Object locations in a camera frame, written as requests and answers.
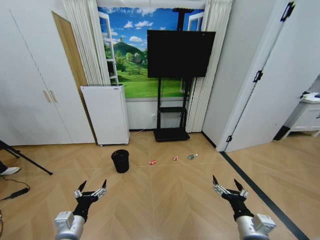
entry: door hinge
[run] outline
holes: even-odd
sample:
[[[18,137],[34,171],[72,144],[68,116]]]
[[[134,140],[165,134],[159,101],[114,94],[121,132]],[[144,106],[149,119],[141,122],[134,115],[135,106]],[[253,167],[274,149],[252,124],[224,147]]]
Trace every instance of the door hinge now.
[[[288,5],[286,6],[283,14],[282,14],[282,17],[280,19],[280,22],[284,22],[288,17],[290,17],[292,11],[294,10],[296,5],[294,5],[294,2],[291,1],[288,3]]]
[[[254,83],[258,82],[258,81],[261,79],[261,77],[262,77],[263,74],[264,74],[264,73],[262,72],[262,70],[257,71],[257,72],[256,72],[256,75],[255,75],[255,77],[254,77],[253,82],[254,82]]]
[[[231,140],[232,140],[232,135],[229,135],[229,136],[226,138],[226,142],[229,143],[229,142],[231,142]]]

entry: tv cart base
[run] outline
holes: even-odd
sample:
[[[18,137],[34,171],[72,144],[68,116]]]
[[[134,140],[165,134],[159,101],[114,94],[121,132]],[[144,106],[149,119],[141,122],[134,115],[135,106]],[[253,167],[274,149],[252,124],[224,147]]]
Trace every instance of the tv cart base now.
[[[182,141],[190,138],[183,127],[157,128],[153,133],[157,142]]]

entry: black trash can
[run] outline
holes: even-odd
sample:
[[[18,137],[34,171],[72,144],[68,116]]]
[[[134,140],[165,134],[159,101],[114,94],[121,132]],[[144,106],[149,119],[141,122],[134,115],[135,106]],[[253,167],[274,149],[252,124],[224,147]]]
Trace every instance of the black trash can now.
[[[118,173],[123,174],[129,169],[129,152],[124,149],[119,149],[112,153],[115,169]]]

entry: robotic arm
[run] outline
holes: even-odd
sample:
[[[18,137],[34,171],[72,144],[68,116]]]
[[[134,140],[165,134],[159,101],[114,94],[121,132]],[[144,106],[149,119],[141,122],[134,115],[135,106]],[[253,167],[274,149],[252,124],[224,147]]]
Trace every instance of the robotic arm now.
[[[97,191],[82,192],[86,182],[82,183],[78,190],[74,191],[75,199],[78,202],[75,210],[73,212],[62,211],[55,217],[56,240],[79,240],[84,230],[84,224],[88,219],[90,205],[106,194],[107,180]]]
[[[233,209],[240,240],[269,240],[269,232],[276,227],[275,222],[266,215],[253,215],[245,205],[248,191],[237,180],[234,179],[234,182],[239,191],[225,189],[213,176],[213,190],[226,199]]]

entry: window mural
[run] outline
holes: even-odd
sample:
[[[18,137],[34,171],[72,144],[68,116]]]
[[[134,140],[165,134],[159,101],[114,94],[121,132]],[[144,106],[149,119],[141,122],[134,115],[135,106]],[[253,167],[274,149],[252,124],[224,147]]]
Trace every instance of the window mural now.
[[[116,62],[118,81],[124,84],[127,98],[155,98],[158,95],[158,79],[148,78],[147,30],[177,30],[178,13],[171,8],[98,7],[108,14],[110,33]],[[195,9],[186,13],[183,30],[188,29],[189,16],[203,12]],[[191,31],[196,31],[201,22],[191,22]],[[106,22],[100,19],[103,38],[108,38]],[[106,58],[111,57],[110,45],[104,42]],[[181,78],[164,79],[163,97],[182,97]]]

